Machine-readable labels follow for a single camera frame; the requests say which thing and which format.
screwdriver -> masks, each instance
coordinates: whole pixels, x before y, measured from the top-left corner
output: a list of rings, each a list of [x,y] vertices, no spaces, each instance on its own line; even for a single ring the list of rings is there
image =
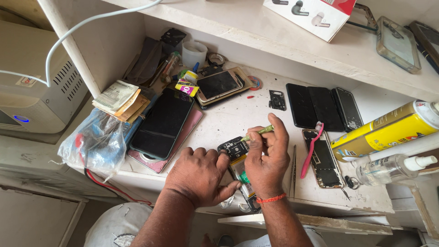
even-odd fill
[[[274,127],[273,127],[273,125],[270,124],[269,126],[259,130],[258,134],[264,134],[264,133],[270,132],[272,130],[274,130]],[[244,138],[241,139],[241,142],[246,142],[248,140],[250,140],[250,137],[248,135],[246,135]]]

pink phone case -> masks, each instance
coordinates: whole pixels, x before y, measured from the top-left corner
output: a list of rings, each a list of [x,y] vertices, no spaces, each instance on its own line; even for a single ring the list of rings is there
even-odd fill
[[[186,119],[186,122],[184,122],[183,128],[182,128],[180,134],[178,135],[177,140],[175,140],[174,147],[172,148],[171,154],[167,160],[159,161],[156,163],[149,163],[149,162],[144,161],[140,157],[140,153],[138,151],[134,151],[131,149],[128,150],[128,155],[131,158],[139,161],[140,163],[142,163],[146,167],[150,168],[155,173],[162,172],[162,170],[165,168],[165,166],[168,164],[168,162],[172,159],[172,157],[174,157],[174,154],[177,152],[177,150],[181,147],[184,140],[186,140],[188,135],[191,133],[191,131],[194,129],[194,127],[197,125],[197,123],[200,121],[202,116],[203,116],[203,114],[200,111],[192,108],[191,113],[189,113],[189,116]]]

blue light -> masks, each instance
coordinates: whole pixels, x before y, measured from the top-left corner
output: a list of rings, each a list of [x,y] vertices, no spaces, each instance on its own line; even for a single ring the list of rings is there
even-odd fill
[[[15,118],[16,120],[18,120],[18,121],[23,122],[23,123],[28,123],[28,122],[29,122],[29,119],[27,119],[27,118],[25,118],[25,117],[23,117],[23,116],[14,115],[14,118]]]

man's right hand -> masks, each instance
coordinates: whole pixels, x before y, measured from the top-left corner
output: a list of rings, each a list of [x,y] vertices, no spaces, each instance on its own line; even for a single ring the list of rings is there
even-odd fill
[[[288,149],[288,132],[284,123],[273,113],[268,120],[274,126],[274,132],[259,135],[262,126],[248,129],[250,150],[245,159],[245,172],[256,195],[262,200],[284,193],[282,180],[290,162]]]

earbud image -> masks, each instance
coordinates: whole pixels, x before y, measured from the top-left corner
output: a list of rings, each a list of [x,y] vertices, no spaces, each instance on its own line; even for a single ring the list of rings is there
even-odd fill
[[[296,5],[293,6],[293,8],[291,9],[291,13],[293,13],[293,15],[304,15],[304,16],[308,16],[309,12],[302,12],[300,11],[300,9],[303,6],[303,2],[301,0],[296,2]]]
[[[318,13],[312,20],[311,24],[313,26],[321,26],[321,27],[329,27],[330,24],[328,23],[322,23],[323,17],[325,17],[325,14],[323,12]]]
[[[288,5],[288,1],[282,1],[282,0],[271,0],[274,4],[279,5]]]

